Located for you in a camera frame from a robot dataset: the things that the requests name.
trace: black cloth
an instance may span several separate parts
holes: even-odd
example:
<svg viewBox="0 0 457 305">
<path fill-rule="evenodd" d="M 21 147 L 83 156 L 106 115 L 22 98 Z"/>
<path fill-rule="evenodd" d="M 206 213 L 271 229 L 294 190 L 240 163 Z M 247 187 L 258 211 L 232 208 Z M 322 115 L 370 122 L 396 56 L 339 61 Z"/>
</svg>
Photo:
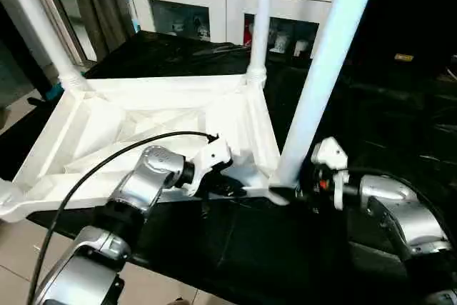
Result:
<svg viewBox="0 0 457 305">
<path fill-rule="evenodd" d="M 231 44 L 140 32 L 86 77 L 242 74 L 248 57 L 247 49 Z M 264 93 L 282 148 L 308 62 L 271 54 L 266 66 Z M 405 91 L 395 84 L 395 91 L 387 86 L 379 91 L 381 85 L 359 82 L 361 77 L 352 68 L 344 73 L 315 140 L 335 136 L 352 164 L 409 172 L 417 168 L 434 181 L 442 181 L 440 186 L 447 190 L 452 185 L 457 154 L 434 145 L 452 143 L 452 130 L 446 127 L 448 134 L 442 134 L 441 142 L 411 136 L 411 122 L 419 132 L 433 132 L 440 128 L 438 124 L 448 124 L 442 113 L 440 120 L 434 120 L 440 112 L 430 110 L 430 103 L 436 102 L 430 85 Z M 407 96 L 398 97 L 399 89 Z M 417 94 L 423 101 L 411 102 Z M 53 104 L 48 104 L 35 109 L 0 136 L 0 147 L 14 146 L 17 151 L 0 171 L 2 178 L 14 176 L 52 108 Z M 424 109 L 428 121 L 418 120 Z M 433 158 L 432 164 L 421 157 L 425 153 Z M 301 176 L 304 189 L 311 185 L 310 170 L 305 162 Z M 92 213 L 91 209 L 65 211 L 57 231 L 75 237 L 90 222 Z M 29 219 L 47 226 L 53 215 L 53 211 L 39 212 Z M 265 199 L 213 201 L 204 218 L 201 203 L 186 202 L 154 208 L 131 261 L 237 304 L 414 304 L 402 265 L 392 255 L 372 248 L 392 251 L 372 219 L 349 209 L 337 212 L 323 204 L 316 215 L 303 204 L 280 207 Z"/>
</svg>

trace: white pole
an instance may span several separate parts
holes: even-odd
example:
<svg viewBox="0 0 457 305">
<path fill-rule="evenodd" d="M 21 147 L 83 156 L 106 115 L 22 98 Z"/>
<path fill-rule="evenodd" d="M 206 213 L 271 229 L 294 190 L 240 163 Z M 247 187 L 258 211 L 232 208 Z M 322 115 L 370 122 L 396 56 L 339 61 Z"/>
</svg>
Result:
<svg viewBox="0 0 457 305">
<path fill-rule="evenodd" d="M 333 0 L 317 54 L 288 131 L 272 184 L 297 185 L 298 173 L 313 141 L 338 74 L 368 0 Z"/>
<path fill-rule="evenodd" d="M 257 14 L 254 22 L 252 38 L 251 62 L 246 72 L 248 82 L 258 82 L 262 86 L 266 81 L 266 48 L 268 44 L 268 31 L 270 29 L 270 2 L 271 0 L 257 0 Z"/>
<path fill-rule="evenodd" d="M 49 21 L 40 0 L 18 0 L 36 35 L 43 44 L 49 58 L 59 73 L 59 79 L 65 89 L 86 89 L 87 81 L 65 52 L 57 33 Z"/>
</svg>

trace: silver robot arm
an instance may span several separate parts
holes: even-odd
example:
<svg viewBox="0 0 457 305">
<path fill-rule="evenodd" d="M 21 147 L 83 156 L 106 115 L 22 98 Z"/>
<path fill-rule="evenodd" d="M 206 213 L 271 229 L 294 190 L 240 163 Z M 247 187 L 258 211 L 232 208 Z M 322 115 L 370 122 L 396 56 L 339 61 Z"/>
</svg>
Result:
<svg viewBox="0 0 457 305">
<path fill-rule="evenodd" d="M 319 179 L 331 176 L 319 180 L 315 191 L 332 194 L 340 210 L 343 195 L 358 198 L 361 210 L 385 230 L 425 304 L 457 304 L 454 252 L 437 218 L 410 187 L 388 176 L 364 175 L 358 187 L 349 186 L 347 159 L 333 137 L 317 144 L 311 160 Z"/>
<path fill-rule="evenodd" d="M 227 163 L 230 158 L 223 140 L 202 149 L 194 162 L 161 146 L 145 149 L 134 170 L 124 177 L 98 212 L 94 223 L 81 230 L 46 275 L 34 304 L 117 304 L 124 287 L 119 272 L 162 191 L 185 184 L 192 194 L 211 166 Z"/>
</svg>

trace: black tablecloth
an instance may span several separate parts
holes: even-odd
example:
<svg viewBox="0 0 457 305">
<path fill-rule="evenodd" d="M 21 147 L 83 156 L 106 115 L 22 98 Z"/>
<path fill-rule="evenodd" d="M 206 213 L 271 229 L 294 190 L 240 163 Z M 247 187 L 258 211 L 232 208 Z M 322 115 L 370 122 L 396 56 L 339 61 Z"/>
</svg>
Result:
<svg viewBox="0 0 457 305">
<path fill-rule="evenodd" d="M 248 57 L 248 49 L 231 44 L 140 32 L 86 77 L 242 74 Z M 268 56 L 264 93 L 280 149 L 307 68 L 307 61 Z M 392 83 L 374 86 L 365 79 L 354 68 L 344 71 L 315 140 L 335 136 L 352 164 L 399 171 L 433 189 L 438 205 L 446 203 L 457 163 L 455 89 L 395 81 L 392 91 Z M 0 148 L 16 150 L 0 170 L 3 179 L 14 177 L 55 104 L 34 109 L 0 136 Z M 303 187 L 309 170 L 306 162 Z M 209 208 L 202 217 L 199 202 L 157 205 L 132 262 L 237 304 L 414 302 L 403 267 L 372 249 L 391 251 L 383 232 L 357 211 L 323 206 L 315 215 L 303 204 L 279 207 L 264 199 L 213 201 Z M 57 231 L 75 237 L 92 212 L 65 211 Z M 44 211 L 29 219 L 47 226 L 53 215 Z"/>
</svg>

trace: black cable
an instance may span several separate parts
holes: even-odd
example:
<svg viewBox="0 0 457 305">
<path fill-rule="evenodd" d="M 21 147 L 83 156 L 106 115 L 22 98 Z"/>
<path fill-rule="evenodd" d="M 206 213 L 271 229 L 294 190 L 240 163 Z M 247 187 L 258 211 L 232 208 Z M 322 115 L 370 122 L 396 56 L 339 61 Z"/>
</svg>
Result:
<svg viewBox="0 0 457 305">
<path fill-rule="evenodd" d="M 217 139 L 217 137 L 215 137 L 215 136 L 212 136 L 210 134 L 205 134 L 204 132 L 198 132 L 198 131 L 175 131 L 175 132 L 169 132 L 167 134 L 161 134 L 161 135 L 157 135 L 154 137 L 149 137 L 148 139 L 144 139 L 142 141 L 133 143 L 130 146 L 127 146 L 127 147 L 117 151 L 116 153 L 110 155 L 109 157 L 104 159 L 102 162 L 97 164 L 93 169 L 88 171 L 82 178 L 79 179 L 78 182 L 76 182 L 76 184 L 73 186 L 73 188 L 70 190 L 70 192 L 65 196 L 64 200 L 61 202 L 59 208 L 57 209 L 56 215 L 54 216 L 54 218 L 51 222 L 51 225 L 48 228 L 46 237 L 44 238 L 43 245 L 41 246 L 40 254 L 38 256 L 38 259 L 36 260 L 34 275 L 32 276 L 31 281 L 30 281 L 30 289 L 29 289 L 29 296 L 27 298 L 27 305 L 33 304 L 35 293 L 36 293 L 36 285 L 38 284 L 41 267 L 43 266 L 43 261 L 44 261 L 45 255 L 46 255 L 46 250 L 48 249 L 52 234 L 54 232 L 54 229 L 56 228 L 57 221 L 59 220 L 59 217 L 62 214 L 62 212 L 64 211 L 64 208 L 67 205 L 67 203 L 69 202 L 71 196 L 73 196 L 73 194 L 85 182 L 85 180 L 87 180 L 92 175 L 94 175 L 100 168 L 102 168 L 109 162 L 113 161 L 116 157 L 122 155 L 123 153 L 126 153 L 127 151 L 135 149 L 138 146 L 142 146 L 143 144 L 146 144 L 146 143 L 149 143 L 152 141 L 156 141 L 158 139 L 165 139 L 167 137 L 180 136 L 180 135 L 203 136 L 203 137 L 206 137 L 210 143 Z"/>
</svg>

